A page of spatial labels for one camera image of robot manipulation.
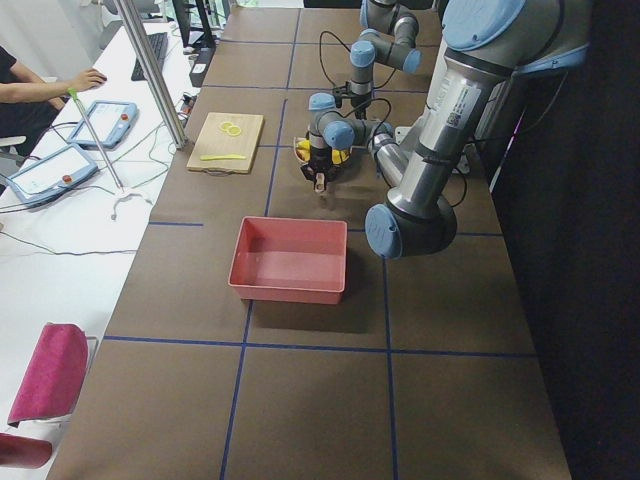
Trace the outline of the person's forearm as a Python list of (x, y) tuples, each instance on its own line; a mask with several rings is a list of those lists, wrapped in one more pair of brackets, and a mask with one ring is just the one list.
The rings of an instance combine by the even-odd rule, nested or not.
[(69, 81), (52, 83), (1, 84), (0, 102), (7, 104), (45, 102), (63, 97), (72, 87)]

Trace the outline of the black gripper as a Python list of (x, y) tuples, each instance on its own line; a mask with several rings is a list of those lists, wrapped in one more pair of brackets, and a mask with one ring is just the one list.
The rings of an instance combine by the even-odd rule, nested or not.
[(303, 176), (312, 182), (318, 183), (318, 175), (324, 175), (324, 181), (336, 180), (341, 174), (341, 165), (334, 165), (331, 160), (331, 148), (313, 149), (310, 146), (310, 155), (300, 157), (300, 169)]
[(373, 99), (373, 84), (345, 82), (332, 88), (332, 96), (338, 108), (341, 108), (346, 100), (350, 101), (352, 108), (366, 108)]

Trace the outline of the person's hand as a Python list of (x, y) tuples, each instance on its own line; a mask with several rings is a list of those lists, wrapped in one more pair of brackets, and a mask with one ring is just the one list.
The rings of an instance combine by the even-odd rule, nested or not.
[(76, 77), (66, 82), (68, 90), (76, 92), (87, 91), (104, 85), (107, 76), (95, 68), (80, 72)]

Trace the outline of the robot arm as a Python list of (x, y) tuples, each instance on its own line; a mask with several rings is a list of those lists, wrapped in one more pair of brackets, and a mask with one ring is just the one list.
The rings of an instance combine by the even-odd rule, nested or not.
[(365, 119), (375, 90), (374, 64), (413, 74), (422, 54), (416, 48), (418, 20), (399, 2), (362, 1), (359, 19), (363, 30), (350, 47), (351, 78), (332, 94), (338, 107), (348, 99), (355, 117)]
[(390, 125), (366, 116), (381, 64), (407, 73), (420, 64), (419, 24), (395, 1), (365, 1), (362, 32), (352, 45), (347, 86), (309, 101), (309, 153), (300, 161), (317, 192), (333, 181), (333, 157), (367, 148), (389, 183), (371, 207), (365, 231), (385, 258), (433, 254), (454, 239), (457, 221), (443, 189), (474, 133), (494, 88), (513, 77), (563, 72), (586, 56), (588, 1), (451, 1), (443, 12), (441, 70), (423, 114), (397, 139)]

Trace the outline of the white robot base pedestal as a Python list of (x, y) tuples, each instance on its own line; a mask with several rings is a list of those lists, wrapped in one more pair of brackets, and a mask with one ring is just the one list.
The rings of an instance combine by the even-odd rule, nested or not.
[(420, 126), (418, 126), (416, 130), (414, 130), (412, 126), (396, 126), (394, 128), (394, 139), (408, 159), (410, 159), (415, 152), (418, 152), (431, 157), (435, 156), (440, 160), (456, 160), (456, 165), (453, 170), (454, 174), (468, 175), (471, 173), (471, 161), (464, 150), (458, 151), (455, 155), (453, 152), (447, 150), (447, 146), (427, 146), (426, 143), (420, 139), (421, 132), (422, 128)]

